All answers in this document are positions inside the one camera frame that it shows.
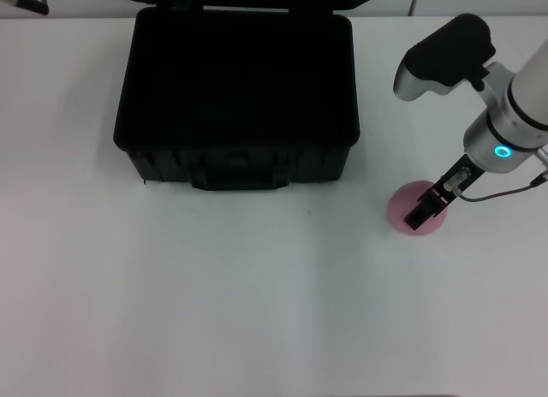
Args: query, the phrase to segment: white wall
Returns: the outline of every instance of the white wall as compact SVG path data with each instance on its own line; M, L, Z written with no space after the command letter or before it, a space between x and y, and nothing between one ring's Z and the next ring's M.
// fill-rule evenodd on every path
M133 17L145 5L129 0L48 0L50 17ZM400 16L406 15L411 0L372 0L350 15ZM0 5L0 18L37 17L26 10Z
M48 0L51 17L132 17L143 7L128 0ZM353 16L405 16L411 0L372 0L345 12ZM417 0L414 14L548 15L548 0ZM0 18L34 17L25 10L0 5Z
M548 15L548 0L417 0L414 14Z

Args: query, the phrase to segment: white surface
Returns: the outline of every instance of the white surface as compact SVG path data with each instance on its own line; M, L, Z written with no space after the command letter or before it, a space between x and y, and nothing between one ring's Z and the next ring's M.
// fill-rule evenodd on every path
M133 17L146 5L129 0L48 0L50 17L105 18ZM349 16L404 16L411 0L372 0L349 11ZM27 10L0 4L0 18L37 18Z
M548 15L548 0L418 0L414 14Z
M264 193L143 185L112 142L132 20L0 21L0 395L548 395L546 188L455 202L425 238L384 218L482 111L468 84L392 93L448 20L353 19L362 136L342 179ZM512 69L548 33L487 21Z

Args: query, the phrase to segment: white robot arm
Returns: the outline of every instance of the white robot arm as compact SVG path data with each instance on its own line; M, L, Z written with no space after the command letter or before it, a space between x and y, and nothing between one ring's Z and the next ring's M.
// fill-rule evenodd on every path
M508 173L535 155L548 169L548 40L514 74L501 63L483 64L495 49L488 26L477 16L459 15L408 51L396 73L394 92L412 101L424 92L440 95L469 80L486 109L464 134L466 154L420 199L406 216L419 228L456 197L477 202L539 186L548 170L528 187L485 198L465 198L462 191L485 172Z

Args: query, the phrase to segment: cable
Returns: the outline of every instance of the cable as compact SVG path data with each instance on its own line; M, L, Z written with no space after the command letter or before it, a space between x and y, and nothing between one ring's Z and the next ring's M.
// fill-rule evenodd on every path
M489 196L485 196L483 198L467 198L466 196L462 196L461 189L459 188L454 190L453 193L466 202L470 202L470 203L485 202L486 200L500 198L501 196L508 196L510 194L517 194L521 192L526 192L527 190L531 190L537 186L540 186L546 183L548 181L548 179L546 179L545 177L546 175L548 175L548 171L544 172L542 175L538 175L537 177L533 179L533 181L531 182L531 184L529 184L529 186L522 187L521 189L514 189L514 190L508 190L507 192L490 194Z
M521 192L526 192L527 190L532 189L533 187L531 185L522 187L521 189L515 189L515 190L508 190L507 192L501 192L501 193L495 193L490 194L489 196L485 196L483 198L467 198L465 196L462 196L462 192L460 190L455 191L455 194L461 198L462 200L470 203L476 203L476 202L485 202L486 200L494 199L494 198L500 198L501 196L508 196L509 194L516 194Z
M414 15L414 9L417 6L417 0L411 0L411 6L409 6L408 16Z

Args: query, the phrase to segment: blue led light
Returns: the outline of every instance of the blue led light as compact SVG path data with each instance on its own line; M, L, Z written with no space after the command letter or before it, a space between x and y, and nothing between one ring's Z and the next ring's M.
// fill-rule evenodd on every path
M495 148L495 154L502 159L506 159L512 156L512 150L506 146L497 146Z

